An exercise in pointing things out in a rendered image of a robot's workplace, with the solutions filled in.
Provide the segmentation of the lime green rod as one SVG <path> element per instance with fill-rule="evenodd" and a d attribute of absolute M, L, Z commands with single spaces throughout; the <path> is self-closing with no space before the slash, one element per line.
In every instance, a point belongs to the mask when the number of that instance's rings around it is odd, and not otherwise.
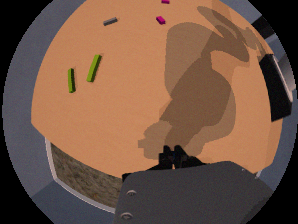
<path fill-rule="evenodd" d="M 69 93 L 75 92 L 74 69 L 72 68 L 68 70 L 68 88 L 69 88 Z"/>
<path fill-rule="evenodd" d="M 94 78 L 95 78 L 96 71 L 97 71 L 98 65 L 100 63 L 100 60 L 101 60 L 100 54 L 94 56 L 94 59 L 92 61 L 91 67 L 89 69 L 89 73 L 88 73 L 86 81 L 88 81 L 88 82 L 93 82 L 94 81 Z"/>

